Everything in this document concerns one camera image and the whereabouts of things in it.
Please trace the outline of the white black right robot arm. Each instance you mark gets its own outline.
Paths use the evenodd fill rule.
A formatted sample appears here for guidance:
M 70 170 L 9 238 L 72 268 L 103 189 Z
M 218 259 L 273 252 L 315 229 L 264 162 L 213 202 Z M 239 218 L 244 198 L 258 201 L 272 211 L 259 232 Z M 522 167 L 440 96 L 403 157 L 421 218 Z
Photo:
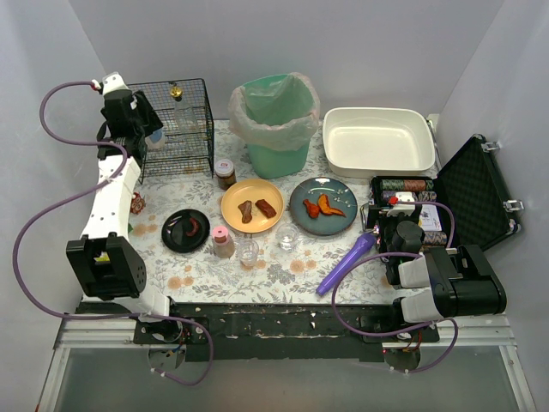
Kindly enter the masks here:
M 440 245 L 426 244 L 426 231 L 419 224 L 423 208 L 444 210 L 449 232 L 440 232 Z M 439 202 L 416 202 L 410 192 L 392 196 L 386 207 L 368 203 L 360 208 L 367 233 L 377 236 L 387 282 L 394 288 L 420 293 L 401 299 L 403 321 L 408 324 L 444 318 L 500 314 L 507 295 L 484 252 L 478 245 L 452 245 L 455 217 Z

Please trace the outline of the clear jar blue label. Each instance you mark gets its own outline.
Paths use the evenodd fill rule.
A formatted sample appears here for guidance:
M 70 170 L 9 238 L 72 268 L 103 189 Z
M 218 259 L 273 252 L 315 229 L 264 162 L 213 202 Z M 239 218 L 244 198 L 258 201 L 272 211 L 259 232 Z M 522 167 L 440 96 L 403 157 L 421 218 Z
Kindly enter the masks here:
M 166 144 L 166 137 L 162 128 L 155 130 L 151 135 L 145 138 L 148 150 L 162 149 Z

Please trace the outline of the pink lid spice jar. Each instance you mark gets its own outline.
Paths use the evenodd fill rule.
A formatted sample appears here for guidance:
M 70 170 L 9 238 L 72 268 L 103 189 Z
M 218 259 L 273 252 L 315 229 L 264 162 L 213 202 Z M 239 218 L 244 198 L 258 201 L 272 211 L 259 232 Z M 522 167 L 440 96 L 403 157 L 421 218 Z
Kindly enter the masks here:
M 214 255 L 218 258 L 230 258 L 235 252 L 235 244 L 227 227 L 218 226 L 212 230 Z

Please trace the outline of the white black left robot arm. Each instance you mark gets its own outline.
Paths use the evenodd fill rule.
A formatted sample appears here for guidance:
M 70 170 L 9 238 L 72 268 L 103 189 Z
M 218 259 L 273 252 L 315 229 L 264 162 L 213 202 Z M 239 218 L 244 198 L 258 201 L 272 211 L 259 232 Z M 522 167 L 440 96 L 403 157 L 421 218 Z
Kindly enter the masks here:
M 163 124 L 142 91 L 117 72 L 102 78 L 105 122 L 97 139 L 100 189 L 78 240 L 66 246 L 69 263 L 88 298 L 112 300 L 141 315 L 166 316 L 170 301 L 147 283 L 146 265 L 130 244 L 130 206 L 147 155 L 146 139 Z

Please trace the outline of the brown jar white lid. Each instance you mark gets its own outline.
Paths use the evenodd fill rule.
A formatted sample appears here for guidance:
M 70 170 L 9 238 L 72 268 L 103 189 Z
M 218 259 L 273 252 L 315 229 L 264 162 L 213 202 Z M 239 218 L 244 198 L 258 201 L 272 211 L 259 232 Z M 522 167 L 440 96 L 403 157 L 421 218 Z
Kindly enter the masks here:
M 237 182 L 234 164 L 228 159 L 220 159 L 215 162 L 214 174 L 219 187 L 224 191 Z

